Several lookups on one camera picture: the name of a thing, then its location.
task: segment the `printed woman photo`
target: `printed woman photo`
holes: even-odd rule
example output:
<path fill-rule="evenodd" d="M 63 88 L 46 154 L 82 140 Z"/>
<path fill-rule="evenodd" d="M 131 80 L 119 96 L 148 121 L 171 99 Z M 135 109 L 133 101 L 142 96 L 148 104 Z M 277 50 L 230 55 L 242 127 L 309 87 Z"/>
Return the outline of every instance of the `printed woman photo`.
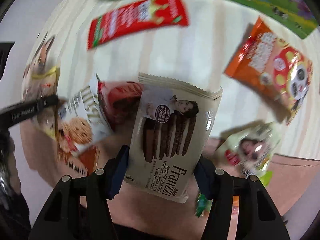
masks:
<path fill-rule="evenodd" d="M 256 162 L 266 154 L 268 146 L 264 141 L 244 138 L 240 141 L 239 148 L 247 157 L 248 161 Z"/>
<path fill-rule="evenodd" d="M 146 162 L 151 163 L 153 159 L 157 159 L 157 148 L 159 160 L 164 156 L 184 156 L 196 125 L 198 104 L 191 100 L 177 100 L 172 90 L 147 86 L 141 96 L 140 109 L 146 117 L 142 143 Z"/>
<path fill-rule="evenodd" d="M 167 122 L 175 111 L 186 118 L 192 118 L 199 112 L 195 101 L 177 100 L 170 89 L 146 87 L 140 105 L 143 115 L 158 122 Z"/>

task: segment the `panda cartoon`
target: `panda cartoon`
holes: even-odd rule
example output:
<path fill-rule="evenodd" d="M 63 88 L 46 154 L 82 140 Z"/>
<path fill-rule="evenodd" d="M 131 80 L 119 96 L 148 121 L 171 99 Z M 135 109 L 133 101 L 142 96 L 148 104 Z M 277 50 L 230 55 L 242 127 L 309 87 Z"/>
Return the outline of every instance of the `panda cartoon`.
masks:
<path fill-rule="evenodd" d="M 289 93 L 297 100 L 293 106 L 293 110 L 296 110 L 302 105 L 303 99 L 308 92 L 308 72 L 303 64 L 299 64 L 297 68 L 292 69 L 292 77 L 289 81 Z"/>

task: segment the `candy wrapper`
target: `candy wrapper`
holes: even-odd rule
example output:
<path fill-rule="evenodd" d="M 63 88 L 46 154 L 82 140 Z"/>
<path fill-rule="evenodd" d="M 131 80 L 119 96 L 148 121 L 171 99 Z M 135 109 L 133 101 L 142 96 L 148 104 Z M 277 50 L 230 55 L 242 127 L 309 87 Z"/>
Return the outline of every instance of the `candy wrapper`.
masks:
<path fill-rule="evenodd" d="M 136 114 L 143 86 L 135 82 L 101 82 L 98 95 L 101 108 L 112 129 L 124 123 L 131 114 Z"/>
<path fill-rule="evenodd" d="M 222 90 L 139 74 L 144 85 L 125 181 L 184 203 L 185 188 L 213 126 Z"/>
<path fill-rule="evenodd" d="M 198 193 L 196 200 L 196 217 L 209 216 L 212 200 L 207 200 L 204 194 Z"/>
<path fill-rule="evenodd" d="M 225 73 L 279 101 L 289 111 L 289 124 L 308 92 L 312 62 L 258 18 Z"/>
<path fill-rule="evenodd" d="M 74 157 L 112 133 L 100 110 L 96 76 L 59 108 L 58 129 L 60 148 Z"/>
<path fill-rule="evenodd" d="M 91 22 L 88 49 L 129 33 L 167 25 L 188 25 L 181 0 L 142 0 L 131 3 Z"/>
<path fill-rule="evenodd" d="M 217 149 L 220 160 L 233 166 L 239 165 L 241 173 L 262 177 L 266 174 L 274 150 L 280 142 L 275 124 L 261 124 L 232 134 Z"/>

